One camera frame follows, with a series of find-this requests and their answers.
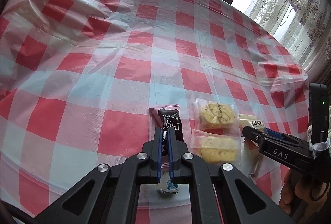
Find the finger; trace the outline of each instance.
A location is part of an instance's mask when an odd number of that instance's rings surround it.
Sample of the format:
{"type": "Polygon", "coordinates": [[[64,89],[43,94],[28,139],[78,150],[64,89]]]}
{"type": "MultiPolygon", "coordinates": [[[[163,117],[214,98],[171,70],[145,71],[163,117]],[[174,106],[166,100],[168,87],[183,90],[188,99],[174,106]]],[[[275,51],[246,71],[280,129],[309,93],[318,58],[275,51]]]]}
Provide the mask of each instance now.
{"type": "MultiPolygon", "coordinates": [[[[322,195],[322,193],[325,190],[325,187],[326,187],[326,184],[324,184],[324,183],[321,185],[315,185],[313,187],[313,191],[312,191],[313,196],[319,197],[320,195],[322,195]]],[[[297,197],[304,200],[309,205],[313,205],[313,208],[318,208],[320,206],[320,204],[323,203],[324,200],[320,199],[319,201],[312,201],[310,199],[310,194],[309,194],[310,188],[311,188],[311,184],[300,181],[295,186],[294,193],[297,197]]]]}
{"type": "Polygon", "coordinates": [[[291,169],[288,169],[285,176],[284,176],[284,183],[288,183],[290,184],[291,183],[291,178],[292,178],[292,170],[291,169]]]}
{"type": "Polygon", "coordinates": [[[284,203],[282,198],[280,198],[279,207],[282,208],[288,215],[291,213],[291,206],[284,203]]]}
{"type": "Polygon", "coordinates": [[[319,212],[321,207],[324,205],[327,199],[327,195],[324,195],[319,201],[312,203],[311,205],[307,206],[305,214],[300,219],[299,224],[304,223],[310,216],[312,216],[315,212],[319,212]]]}
{"type": "Polygon", "coordinates": [[[290,204],[294,199],[294,191],[291,188],[290,184],[285,184],[280,192],[280,196],[282,197],[284,203],[287,205],[290,204]]]}

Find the sheer curtain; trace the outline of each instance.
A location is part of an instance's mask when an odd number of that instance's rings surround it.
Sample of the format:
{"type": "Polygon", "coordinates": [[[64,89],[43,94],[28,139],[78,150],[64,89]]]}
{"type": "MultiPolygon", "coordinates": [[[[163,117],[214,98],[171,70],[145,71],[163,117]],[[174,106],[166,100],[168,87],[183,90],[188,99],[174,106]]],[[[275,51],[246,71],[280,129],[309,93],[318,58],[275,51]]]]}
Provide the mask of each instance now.
{"type": "Polygon", "coordinates": [[[253,0],[245,14],[297,59],[315,81],[331,59],[327,0],[253,0]]]}

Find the packaged cookie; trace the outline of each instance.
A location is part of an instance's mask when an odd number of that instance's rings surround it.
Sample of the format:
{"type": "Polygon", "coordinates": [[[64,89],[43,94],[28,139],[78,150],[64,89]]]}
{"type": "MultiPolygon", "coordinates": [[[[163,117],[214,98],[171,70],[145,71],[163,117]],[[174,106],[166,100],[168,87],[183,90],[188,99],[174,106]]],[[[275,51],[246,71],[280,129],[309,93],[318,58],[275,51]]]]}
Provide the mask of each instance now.
{"type": "Polygon", "coordinates": [[[233,105],[195,99],[196,129],[231,128],[236,123],[233,105]]]}
{"type": "Polygon", "coordinates": [[[241,139],[237,137],[192,130],[191,150],[203,158],[206,163],[231,163],[239,167],[241,144],[241,139]]]}
{"type": "Polygon", "coordinates": [[[258,120],[256,116],[247,115],[247,114],[238,114],[238,121],[241,127],[241,131],[245,126],[250,126],[254,129],[257,129],[261,132],[265,132],[264,122],[258,120]]]}

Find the table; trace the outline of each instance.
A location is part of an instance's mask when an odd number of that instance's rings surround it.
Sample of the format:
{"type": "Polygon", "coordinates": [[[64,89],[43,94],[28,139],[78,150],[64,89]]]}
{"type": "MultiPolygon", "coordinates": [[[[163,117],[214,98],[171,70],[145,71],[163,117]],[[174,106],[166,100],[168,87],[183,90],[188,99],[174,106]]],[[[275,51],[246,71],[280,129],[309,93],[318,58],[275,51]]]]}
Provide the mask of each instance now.
{"type": "MultiPolygon", "coordinates": [[[[187,143],[196,97],[307,135],[307,74],[221,0],[9,0],[0,59],[0,195],[31,215],[97,164],[138,153],[155,105],[180,105],[187,143]]],[[[254,178],[276,202],[286,169],[264,158],[254,178]]],[[[137,224],[191,223],[188,202],[140,193],[137,224]]]]}

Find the plastic wrapper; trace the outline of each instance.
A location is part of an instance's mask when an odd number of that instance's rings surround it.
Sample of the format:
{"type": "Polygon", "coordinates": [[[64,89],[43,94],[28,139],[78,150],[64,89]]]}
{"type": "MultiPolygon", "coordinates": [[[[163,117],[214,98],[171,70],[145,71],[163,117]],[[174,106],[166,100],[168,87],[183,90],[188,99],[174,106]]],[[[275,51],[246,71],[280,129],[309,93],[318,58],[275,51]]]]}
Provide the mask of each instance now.
{"type": "Polygon", "coordinates": [[[168,155],[168,128],[175,129],[176,139],[184,141],[182,122],[179,116],[179,104],[168,104],[159,107],[150,107],[149,110],[162,127],[162,156],[168,155]]]}
{"type": "Polygon", "coordinates": [[[168,167],[161,169],[161,180],[158,183],[157,191],[163,194],[175,194],[179,192],[178,184],[173,184],[170,180],[168,167]]]}
{"type": "Polygon", "coordinates": [[[239,137],[242,135],[234,105],[196,98],[195,128],[208,133],[239,137]]]}
{"type": "MultiPolygon", "coordinates": [[[[265,124],[263,121],[258,120],[254,115],[247,114],[238,114],[238,122],[240,126],[240,130],[242,131],[245,126],[250,126],[254,129],[257,129],[261,132],[266,132],[265,124]]],[[[255,175],[257,170],[259,169],[259,163],[261,162],[261,154],[259,152],[254,153],[251,163],[251,169],[249,171],[250,175],[255,175]]]]}
{"type": "Polygon", "coordinates": [[[191,149],[206,163],[231,163],[240,165],[242,140],[240,137],[215,135],[201,130],[192,130],[191,149]]]}
{"type": "Polygon", "coordinates": [[[152,115],[155,117],[156,121],[158,122],[159,126],[163,127],[163,122],[161,117],[158,115],[158,111],[164,111],[164,110],[177,110],[179,111],[179,104],[167,104],[167,105],[161,105],[158,107],[150,107],[149,111],[152,113],[152,115]]]}

